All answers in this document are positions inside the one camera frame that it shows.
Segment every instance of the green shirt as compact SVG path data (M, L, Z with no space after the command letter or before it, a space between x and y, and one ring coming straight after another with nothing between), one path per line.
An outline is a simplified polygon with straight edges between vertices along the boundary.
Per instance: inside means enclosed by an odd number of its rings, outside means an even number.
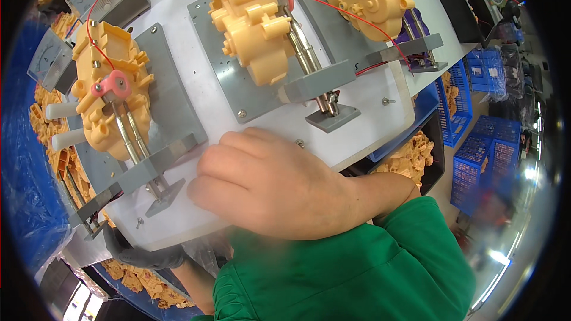
M206 320L462 320L475 278L436 201L419 197L333 237L237 230Z

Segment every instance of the purple cloth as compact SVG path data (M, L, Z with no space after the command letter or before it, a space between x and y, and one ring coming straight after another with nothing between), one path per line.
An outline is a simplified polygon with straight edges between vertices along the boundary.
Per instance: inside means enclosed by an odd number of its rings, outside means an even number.
M420 11L417 8L414 8L413 10L415 11L416 15L418 16L418 19L420 20L420 24L423 26L424 33L427 36L430 35L430 32L428 31L428 27L423 22L423 16L420 13ZM410 14L410 11L407 10L404 13L404 17L407 19L408 23L410 24L410 28L412 29L412 33L415 35L415 38L418 39L419 37L422 37L422 35L419 34L418 30L416 29L415 19L412 17L412 14ZM403 25L402 29L400 30L399 36L396 38L395 41L397 44L404 43L406 41L410 41L410 38L408 37L407 31L405 30L404 25Z

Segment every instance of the blue wire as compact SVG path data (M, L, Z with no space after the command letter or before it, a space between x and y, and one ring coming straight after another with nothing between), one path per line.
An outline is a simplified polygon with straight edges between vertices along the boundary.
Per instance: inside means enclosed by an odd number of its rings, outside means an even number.
M66 35L65 39L68 38L68 36L70 35L71 31L73 30L73 28L75 27L75 24L77 24L77 22L79 21L79 19L75 19L75 22L73 23L73 25L71 26L70 30L68 31L68 34Z

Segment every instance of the metal shaft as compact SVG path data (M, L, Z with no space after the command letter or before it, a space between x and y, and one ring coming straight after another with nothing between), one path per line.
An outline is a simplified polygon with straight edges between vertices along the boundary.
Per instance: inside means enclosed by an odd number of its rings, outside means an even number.
M75 183L75 180L73 179L73 176L71 175L70 169L67 166L66 166L66 174L68 174L68 177L70 178L71 187L74 189L75 196L77 196L79 203L82 206L85 206L85 199L83 198L83 195L81 194L79 188L77 187L77 184ZM95 225L95 227L99 227L99 222L93 221L93 224Z
M292 16L288 8L284 8L284 12L291 18L291 30L288 33L288 38L294 47L297 61L302 67L303 73L309 75L322 69L315 50L313 50L313 46L310 45L309 40L307 40L307 37L303 33L302 26ZM330 116L335 117L339 115L339 108L337 106L337 99L330 99L331 94L334 95L333 92L324 93L316 97L315 100L322 113L328 113Z
M71 203L71 207L73 208L73 210L75 212L77 212L79 209L77 208L77 205L75 204L75 201L73 199L73 197L71 196L71 192L68 189L68 186L66 185L66 182L63 180L63 176L62 176L62 172L58 171L58 176L61 179L60 184L63 188L63 191L65 191L66 195L68 196L68 199L70 200ZM85 229L88 231L89 234L93 233L93 229L91 229L91 226L89 225L89 223L87 223L86 221L83 221L83 226L85 227Z
M125 108L125 112L127 113L127 118L129 119L129 124L131 125L131 129L133 130L133 134L135 134L135 140L137 141L137 145L139 146L140 151L143 153L143 157L148 158L149 156L151 156L151 153L149 153L147 144L145 144L145 141L143 140L141 134L139 133L139 129L137 129L135 118L133 117L133 113L129 109L127 102L123 101L123 107Z
M111 102L111 107L113 108L113 113L115 113L115 121L117 122L117 126L119 127L119 132L121 133L121 137L123 138L123 141L125 142L125 148L127 149L127 152L129 153L129 156L131 157L131 160L133 160L133 163L138 164L140 162L139 155L137 154L137 151L135 150L135 147L133 146L133 142L131 141L129 134L127 134L127 130L125 129L125 125L123 124L123 121L121 120L121 115L119 115L119 111L117 110L117 106L115 105L115 102Z
M412 15L412 18L415 20L415 26L416 26L416 29L418 30L418 33L420 34L420 36L426 37L426 33L424 32L423 25L420 22L420 20L418 19L418 16L416 15L415 11L413 9L410 9L409 11L410 11L410 14ZM432 50L428 50L428 60L431 62L432 66L434 66L436 64L436 61L434 59L434 54L432 54Z
M147 144L145 144L143 137L141 137L141 134L135 122L135 118L133 117L133 113L131 112L131 109L129 109L127 102L125 101L123 102L123 107L125 108L125 112L127 113L127 118L129 119L129 124L131 125L131 129L133 130L133 134L135 134L135 140L137 141L137 145L139 146L139 149L143 153L143 158L148 158L149 156L151 156L151 153L149 152ZM157 185L161 185L163 189L167 189L170 186L167 183L167 181L164 179L164 176L162 175L159 175L155 180L156 181L148 182L147 188L155 199L159 199L161 197L161 191Z

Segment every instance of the metal rod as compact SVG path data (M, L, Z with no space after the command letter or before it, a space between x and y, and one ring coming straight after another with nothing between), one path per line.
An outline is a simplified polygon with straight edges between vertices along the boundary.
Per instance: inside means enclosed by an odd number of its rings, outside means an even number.
M426 33L424 32L424 28L422 23L420 22L420 20L418 19L418 16L416 15L415 11L413 9L409 9L410 14L412 15L412 18L415 20L415 26L416 29L418 30L418 33L421 37L426 37ZM434 54L432 54L432 50L428 50L428 60L430 61L431 65L434 66L436 65L436 60L434 59Z
M129 124L131 125L131 129L135 134L135 140L137 141L137 145L139 146L139 149L143 153L143 157L148 158L149 156L151 156L151 153L148 151L148 147L145 144L143 138L141 137L139 129L137 129L137 124L135 123L135 118L133 117L133 113L131 112L129 106L127 105L127 102L125 101L123 101L123 108L125 108L125 112L127 113L127 118L129 118Z
M71 175L70 169L67 166L66 166L66 174L68 174L68 177L70 178L71 187L74 189L75 196L77 196L79 203L82 206L85 206L85 199L83 198L83 195L81 194L79 188L77 187L77 184L75 183L75 180L73 179L73 176ZM93 221L93 225L95 225L95 227L98 228L99 222L97 222L97 220L95 220L95 221Z
M307 36L303 33L302 26L293 17L291 11L288 8L284 8L284 13L286 16L291 18L291 30L288 33L289 42L294 47L296 52L297 60L302 67L303 73L309 75L320 69L321 63L313 50L313 46L310 45ZM316 97L315 101L318 103L319 110L322 113L328 113L330 116L335 117L339 115L339 108L337 106L337 99L330 100L333 92L327 92L323 95Z
M135 150L135 147L133 146L133 142L131 141L131 138L129 138L129 135L127 134L127 130L125 129L125 125L123 124L123 121L121 120L121 115L119 115L119 111L117 110L117 106L115 105L115 102L111 102L111 107L113 108L113 113L115 113L115 121L117 122L117 126L119 127L119 132L121 133L121 137L123 138L123 141L125 142L125 148L127 149L127 152L129 153L129 156L131 157L131 160L133 160L133 163L138 164L140 162L139 155L137 154L137 151Z
M65 191L66 195L68 196L68 199L70 200L71 203L71 207L74 209L75 212L77 212L79 210L79 208L77 207L77 205L75 204L75 200L73 199L73 197L71 196L71 192L70 189L68 189L68 186L66 185L65 180L63 179L63 175L61 171L58 171L58 176L61 179L60 184L63 187L63 191ZM83 222L83 226L85 227L85 229L88 231L89 234L93 233L93 229L91 229L91 226L89 225L89 223L87 223L86 221L82 221Z
M407 32L408 37L410 37L411 40L416 39L415 33L412 31L412 27L408 23L408 20L405 16L403 16L403 26L404 26L405 31Z
M156 185L154 180L147 182L147 191L153 195L155 199L161 199L162 192L159 189L159 186Z

